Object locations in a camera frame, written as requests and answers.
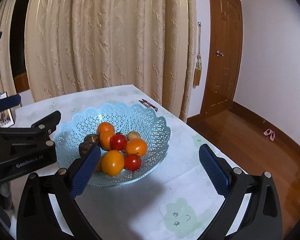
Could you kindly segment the large dark passion fruit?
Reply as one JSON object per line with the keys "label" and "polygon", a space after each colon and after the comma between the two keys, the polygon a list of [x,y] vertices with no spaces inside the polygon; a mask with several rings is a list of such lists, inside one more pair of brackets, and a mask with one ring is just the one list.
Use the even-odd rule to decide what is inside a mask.
{"label": "large dark passion fruit", "polygon": [[87,152],[90,151],[92,147],[94,147],[96,144],[90,141],[84,141],[79,144],[78,150],[79,150],[79,155],[80,157],[83,157],[86,155]]}

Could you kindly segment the small dark passion fruit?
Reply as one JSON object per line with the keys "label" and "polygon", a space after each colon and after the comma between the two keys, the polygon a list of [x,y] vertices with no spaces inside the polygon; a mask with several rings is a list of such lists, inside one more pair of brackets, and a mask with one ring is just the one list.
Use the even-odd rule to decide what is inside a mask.
{"label": "small dark passion fruit", "polygon": [[100,140],[99,140],[99,134],[87,134],[84,137],[84,142],[90,142],[96,145],[100,144]]}

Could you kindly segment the red cherry tomato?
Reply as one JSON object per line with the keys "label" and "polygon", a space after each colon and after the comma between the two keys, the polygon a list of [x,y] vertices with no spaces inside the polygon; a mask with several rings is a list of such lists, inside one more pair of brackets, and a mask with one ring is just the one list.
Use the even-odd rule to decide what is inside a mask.
{"label": "red cherry tomato", "polygon": [[122,134],[115,134],[110,139],[110,146],[112,150],[123,151],[127,146],[127,139]]}
{"label": "red cherry tomato", "polygon": [[141,158],[136,154],[127,155],[125,157],[125,169],[129,171],[136,171],[142,164]]}

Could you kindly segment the small green-brown fruit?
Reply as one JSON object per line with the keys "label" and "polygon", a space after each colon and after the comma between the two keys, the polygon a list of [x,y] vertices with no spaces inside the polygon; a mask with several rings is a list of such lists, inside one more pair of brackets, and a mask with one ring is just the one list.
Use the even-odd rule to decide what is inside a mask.
{"label": "small green-brown fruit", "polygon": [[131,141],[133,139],[141,139],[141,135],[136,131],[131,131],[127,134],[127,140]]}

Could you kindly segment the photo calendar stand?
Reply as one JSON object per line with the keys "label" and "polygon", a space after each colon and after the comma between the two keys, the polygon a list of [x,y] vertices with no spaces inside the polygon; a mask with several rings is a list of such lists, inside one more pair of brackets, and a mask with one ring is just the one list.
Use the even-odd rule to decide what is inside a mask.
{"label": "photo calendar stand", "polygon": [[[7,97],[7,92],[0,93],[0,101]],[[12,115],[12,109],[15,107],[15,105],[12,105],[12,103],[9,102],[8,104],[4,104],[4,107],[7,105],[9,107],[0,112],[0,128],[8,128],[15,124],[14,117]]]}

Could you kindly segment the pink slippers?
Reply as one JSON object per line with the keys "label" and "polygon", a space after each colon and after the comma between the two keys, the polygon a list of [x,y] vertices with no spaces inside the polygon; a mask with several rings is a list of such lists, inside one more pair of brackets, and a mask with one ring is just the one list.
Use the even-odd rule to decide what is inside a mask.
{"label": "pink slippers", "polygon": [[269,137],[270,141],[274,141],[276,134],[272,129],[267,129],[266,131],[263,132],[263,135]]}

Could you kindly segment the beige curtain left panel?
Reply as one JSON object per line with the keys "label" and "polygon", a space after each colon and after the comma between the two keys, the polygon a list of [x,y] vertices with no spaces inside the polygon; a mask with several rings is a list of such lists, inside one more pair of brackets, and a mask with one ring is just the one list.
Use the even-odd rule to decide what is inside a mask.
{"label": "beige curtain left panel", "polygon": [[10,27],[12,19],[13,0],[0,2],[0,93],[14,95],[15,85],[10,63]]}

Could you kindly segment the beige curtain panel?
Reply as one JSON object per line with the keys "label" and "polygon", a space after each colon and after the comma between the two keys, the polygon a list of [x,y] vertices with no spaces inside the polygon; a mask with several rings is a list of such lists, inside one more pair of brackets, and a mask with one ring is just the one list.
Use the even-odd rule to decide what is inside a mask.
{"label": "beige curtain panel", "polygon": [[30,0],[25,62],[34,101],[134,85],[189,111],[196,0]]}
{"label": "beige curtain panel", "polygon": [[14,95],[15,85],[10,63],[10,27],[12,19],[13,0],[0,2],[0,93]]}

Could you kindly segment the light blue lattice fruit basket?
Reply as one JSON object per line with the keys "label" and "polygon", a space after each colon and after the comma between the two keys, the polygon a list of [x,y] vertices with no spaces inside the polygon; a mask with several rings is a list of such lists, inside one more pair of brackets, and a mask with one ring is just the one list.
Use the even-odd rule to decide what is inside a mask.
{"label": "light blue lattice fruit basket", "polygon": [[166,157],[171,130],[162,116],[134,104],[105,103],[88,107],[62,124],[55,136],[57,163],[69,168],[90,145],[101,148],[101,161],[89,185],[114,187],[135,182]]}

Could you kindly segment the beige curtain right panel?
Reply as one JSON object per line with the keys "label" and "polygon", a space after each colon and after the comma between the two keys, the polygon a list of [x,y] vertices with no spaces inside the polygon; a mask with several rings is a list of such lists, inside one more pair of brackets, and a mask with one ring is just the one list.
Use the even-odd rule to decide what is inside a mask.
{"label": "beige curtain right panel", "polygon": [[34,101],[134,85],[189,111],[196,0],[30,0],[25,62]]}

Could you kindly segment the gold curtain tassel tieback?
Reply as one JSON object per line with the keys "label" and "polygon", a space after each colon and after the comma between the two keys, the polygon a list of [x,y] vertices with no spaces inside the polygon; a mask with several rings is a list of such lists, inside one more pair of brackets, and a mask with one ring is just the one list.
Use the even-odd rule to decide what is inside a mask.
{"label": "gold curtain tassel tieback", "polygon": [[198,51],[196,66],[194,69],[193,88],[200,85],[200,77],[202,74],[202,56],[201,56],[201,34],[202,34],[202,23],[198,22]]}

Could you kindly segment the dark nail clipper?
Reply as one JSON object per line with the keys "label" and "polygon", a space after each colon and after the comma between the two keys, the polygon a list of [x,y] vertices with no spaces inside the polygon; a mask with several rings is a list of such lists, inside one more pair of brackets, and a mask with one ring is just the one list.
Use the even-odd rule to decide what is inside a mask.
{"label": "dark nail clipper", "polygon": [[145,99],[141,99],[139,100],[139,103],[141,103],[143,106],[145,106],[146,108],[151,108],[153,109],[154,111],[158,111],[158,107],[153,105],[152,103],[148,102],[147,100]]}

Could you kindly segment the metal door knob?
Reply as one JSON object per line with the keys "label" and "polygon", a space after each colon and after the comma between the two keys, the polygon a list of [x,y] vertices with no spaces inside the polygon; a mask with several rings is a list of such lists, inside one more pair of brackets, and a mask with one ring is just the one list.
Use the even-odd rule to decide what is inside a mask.
{"label": "metal door knob", "polygon": [[216,51],[216,55],[217,55],[217,56],[223,56],[224,54],[223,54],[220,50],[217,50],[217,51]]}

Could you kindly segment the brown wooden door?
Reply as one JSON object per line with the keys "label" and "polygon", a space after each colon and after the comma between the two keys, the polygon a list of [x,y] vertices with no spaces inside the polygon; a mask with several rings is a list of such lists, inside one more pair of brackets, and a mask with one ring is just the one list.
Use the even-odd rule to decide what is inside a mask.
{"label": "brown wooden door", "polygon": [[[200,115],[206,119],[232,105],[242,58],[240,0],[210,0],[210,51]],[[224,55],[217,56],[220,50]]]}

